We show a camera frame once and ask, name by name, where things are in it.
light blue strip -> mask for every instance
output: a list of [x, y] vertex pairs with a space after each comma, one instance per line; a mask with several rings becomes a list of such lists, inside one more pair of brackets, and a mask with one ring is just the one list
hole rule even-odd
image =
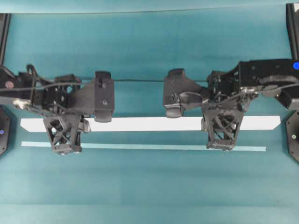
[[[25, 147], [51, 147], [49, 142], [22, 141], [21, 146]], [[147, 144], [97, 144], [82, 143], [82, 148], [98, 149], [150, 149], [150, 150], [216, 150], [207, 149], [206, 146], [197, 145], [147, 145]], [[266, 147], [261, 146], [236, 146], [233, 151], [266, 152]]]

black 3d-printed part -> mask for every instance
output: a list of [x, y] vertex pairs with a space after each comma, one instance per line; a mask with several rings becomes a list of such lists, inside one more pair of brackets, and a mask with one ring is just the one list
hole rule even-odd
[[0, 155], [7, 150], [10, 121], [10, 117], [0, 108]]
[[0, 65], [3, 65], [10, 14], [0, 14]]
[[289, 154], [299, 162], [299, 111], [286, 121]]

wire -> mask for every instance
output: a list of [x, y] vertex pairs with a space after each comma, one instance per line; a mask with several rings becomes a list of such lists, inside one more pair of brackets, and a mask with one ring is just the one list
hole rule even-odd
[[[79, 77], [82, 80], [92, 80], [94, 78], [89, 78], [89, 77]], [[163, 83], [164, 80], [159, 80], [159, 79], [113, 79], [115, 82], [158, 82], [158, 83]], [[197, 83], [205, 83], [206, 80], [194, 80], [194, 82]]]
[[13, 89], [5, 89], [2, 88], [0, 89], [0, 92], [11, 92], [11, 91], [31, 91], [31, 90], [38, 90], [38, 89], [47, 89], [55, 86], [66, 86], [66, 85], [82, 85], [83, 83], [52, 83], [49, 85], [41, 85], [41, 86], [36, 86], [36, 87], [25, 87], [25, 88], [13, 88]]
[[220, 105], [220, 104], [223, 104], [224, 102], [226, 101], [230, 101], [231, 99], [234, 99], [236, 97], [239, 97], [239, 96], [242, 96], [242, 95], [245, 95], [245, 94], [248, 94], [248, 92], [239, 92], [231, 97], [228, 97], [226, 99], [224, 99], [223, 101], [219, 102], [219, 103], [215, 103], [213, 106], [217, 106], [217, 105]]
[[197, 93], [197, 92], [182, 92], [180, 93], [181, 94], [190, 94], [190, 95], [195, 95], [195, 96], [199, 96], [199, 97], [202, 97], [201, 94]]
[[11, 70], [9, 70], [7, 67], [0, 65], [0, 69], [4, 70], [10, 77], [15, 78], [14, 73]]
[[293, 84], [289, 84], [289, 85], [283, 85], [283, 86], [280, 86], [278, 88], [275, 88], [275, 89], [272, 89], [272, 90], [260, 90], [260, 91], [257, 91], [259, 93], [263, 93], [263, 92], [274, 92], [274, 91], [277, 91], [277, 90], [282, 90], [282, 89], [285, 89], [285, 88], [290, 88], [290, 87], [294, 87], [294, 86], [298, 86], [299, 83], [293, 83]]

teal background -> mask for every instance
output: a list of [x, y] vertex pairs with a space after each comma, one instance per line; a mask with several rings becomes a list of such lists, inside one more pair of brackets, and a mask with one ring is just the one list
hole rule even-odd
[[280, 5], [295, 0], [0, 0], [3, 13], [71, 14], [190, 10]]
[[[12, 12], [19, 2], [10, 4]], [[183, 67], [188, 77], [204, 80], [240, 60], [291, 58], [284, 1], [227, 2], [194, 1], [205, 9], [163, 12], [14, 14], [5, 66], [16, 73], [32, 63], [47, 78], [74, 73], [90, 80], [96, 70], [108, 70], [114, 79], [152, 80], [116, 82], [114, 116], [164, 116], [163, 83], [154, 80], [170, 69]], [[152, 6], [159, 8], [158, 2]], [[131, 7], [140, 10], [134, 2]], [[35, 13], [26, 8], [23, 13]], [[61, 8], [67, 13], [72, 4]], [[299, 166], [287, 152], [284, 126], [292, 112], [275, 99], [259, 97], [246, 115], [279, 115], [282, 124], [241, 131], [238, 139], [239, 146], [266, 146], [266, 152], [83, 149], [58, 156], [50, 148], [21, 147], [47, 136], [20, 127], [21, 118], [35, 115], [10, 106], [6, 111], [13, 126], [9, 150], [0, 157], [0, 223], [298, 223]], [[206, 141], [201, 131], [82, 135], [85, 143]]]

screw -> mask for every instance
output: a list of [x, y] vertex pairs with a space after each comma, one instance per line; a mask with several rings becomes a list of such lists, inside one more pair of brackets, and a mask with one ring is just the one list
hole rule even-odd
[[6, 81], [5, 82], [5, 87], [7, 89], [12, 89], [12, 88], [14, 88], [14, 83], [12, 81]]

